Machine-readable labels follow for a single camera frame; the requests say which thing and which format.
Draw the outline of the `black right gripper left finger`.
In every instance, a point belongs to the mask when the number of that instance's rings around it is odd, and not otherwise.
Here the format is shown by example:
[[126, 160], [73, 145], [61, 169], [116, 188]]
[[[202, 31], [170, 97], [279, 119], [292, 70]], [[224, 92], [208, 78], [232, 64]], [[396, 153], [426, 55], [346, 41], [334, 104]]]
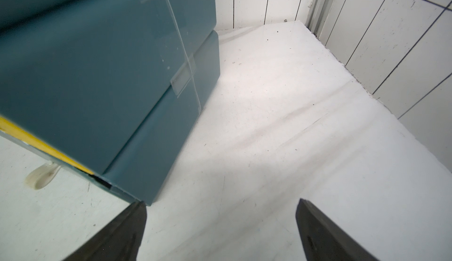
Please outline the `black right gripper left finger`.
[[147, 221], [146, 205], [134, 202], [90, 240], [66, 257], [67, 261], [135, 261]]

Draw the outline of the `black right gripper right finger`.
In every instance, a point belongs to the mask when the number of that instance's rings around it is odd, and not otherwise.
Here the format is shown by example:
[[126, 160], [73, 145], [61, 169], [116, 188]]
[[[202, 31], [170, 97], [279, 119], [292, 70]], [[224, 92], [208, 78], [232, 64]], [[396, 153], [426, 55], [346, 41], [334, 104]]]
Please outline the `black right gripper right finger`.
[[376, 260], [312, 202], [300, 199], [295, 218], [308, 261]]

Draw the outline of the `yellow drawer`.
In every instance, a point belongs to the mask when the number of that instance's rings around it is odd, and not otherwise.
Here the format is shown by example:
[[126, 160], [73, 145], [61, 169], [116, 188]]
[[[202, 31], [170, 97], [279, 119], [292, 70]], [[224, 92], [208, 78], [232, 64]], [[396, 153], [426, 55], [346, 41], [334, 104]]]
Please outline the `yellow drawer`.
[[88, 173], [89, 175], [94, 174], [92, 170], [87, 169], [82, 164], [76, 162], [72, 158], [68, 157], [67, 155], [63, 154], [62, 152], [58, 151], [54, 147], [50, 146], [49, 144], [35, 137], [34, 135], [28, 133], [27, 131], [21, 129], [18, 125], [14, 124], [13, 122], [9, 121], [8, 119], [2, 116], [1, 116], [1, 131], [40, 151], [43, 151], [44, 153], [50, 156], [55, 157], [56, 159], [68, 163], [70, 166], [76, 167], [77, 169], [85, 173]]

